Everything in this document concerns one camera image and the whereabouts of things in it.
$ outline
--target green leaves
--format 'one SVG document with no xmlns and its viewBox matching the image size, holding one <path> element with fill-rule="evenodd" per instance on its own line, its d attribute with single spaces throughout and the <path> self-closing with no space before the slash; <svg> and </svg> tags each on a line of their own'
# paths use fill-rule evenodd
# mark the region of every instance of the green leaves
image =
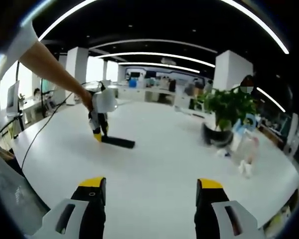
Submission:
<svg viewBox="0 0 299 239">
<path fill-rule="evenodd" d="M 237 119 L 244 121 L 246 114 L 255 114 L 256 105 L 250 94 L 243 93 L 240 89 L 235 91 L 220 91 L 202 94 L 197 97 L 197 102 L 204 102 L 204 108 L 208 112 L 215 112 L 216 126 L 225 130 L 229 125 L 233 126 Z"/>
</svg>

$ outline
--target black plant pot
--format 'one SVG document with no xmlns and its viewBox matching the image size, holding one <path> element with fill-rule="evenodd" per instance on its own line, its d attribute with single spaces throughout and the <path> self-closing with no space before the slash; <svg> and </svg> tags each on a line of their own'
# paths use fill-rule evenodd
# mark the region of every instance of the black plant pot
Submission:
<svg viewBox="0 0 299 239">
<path fill-rule="evenodd" d="M 231 130 L 214 131 L 205 123 L 202 124 L 201 133 L 206 144 L 212 144 L 216 147 L 225 147 L 233 140 L 233 133 Z"/>
</svg>

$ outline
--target white sleeve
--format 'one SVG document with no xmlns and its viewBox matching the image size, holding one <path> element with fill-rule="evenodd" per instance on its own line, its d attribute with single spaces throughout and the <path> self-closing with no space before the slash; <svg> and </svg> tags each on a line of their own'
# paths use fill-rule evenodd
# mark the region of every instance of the white sleeve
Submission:
<svg viewBox="0 0 299 239">
<path fill-rule="evenodd" d="M 38 38 L 33 29 L 32 22 L 30 22 L 28 25 L 25 25 L 19 31 L 6 52 L 7 59 L 0 79 L 2 79 L 2 76 L 6 73 L 6 71 L 34 45 L 37 39 Z"/>
</svg>

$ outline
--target person's arm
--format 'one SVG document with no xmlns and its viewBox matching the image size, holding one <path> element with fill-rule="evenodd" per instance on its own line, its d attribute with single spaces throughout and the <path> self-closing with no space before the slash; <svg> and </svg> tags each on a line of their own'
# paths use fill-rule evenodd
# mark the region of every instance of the person's arm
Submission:
<svg viewBox="0 0 299 239">
<path fill-rule="evenodd" d="M 63 68 L 41 42 L 36 41 L 19 61 L 39 77 L 77 94 L 88 110 L 93 109 L 90 93 Z"/>
</svg>

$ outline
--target yellow part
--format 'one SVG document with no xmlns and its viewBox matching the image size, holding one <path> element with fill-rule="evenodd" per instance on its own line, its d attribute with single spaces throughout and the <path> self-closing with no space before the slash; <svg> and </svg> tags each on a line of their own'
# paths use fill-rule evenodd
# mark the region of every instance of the yellow part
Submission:
<svg viewBox="0 0 299 239">
<path fill-rule="evenodd" d="M 202 189 L 204 189 L 204 188 L 223 188 L 223 186 L 220 183 L 218 183 L 214 180 L 209 180 L 206 178 L 200 178 L 199 180 L 201 182 Z"/>
<path fill-rule="evenodd" d="M 95 133 L 94 138 L 96 138 L 96 140 L 98 142 L 102 142 L 102 134 L 101 133 Z"/>
<path fill-rule="evenodd" d="M 79 187 L 95 187 L 99 188 L 101 185 L 101 181 L 104 177 L 96 177 L 96 178 L 90 178 L 85 181 L 83 181 Z"/>
</svg>

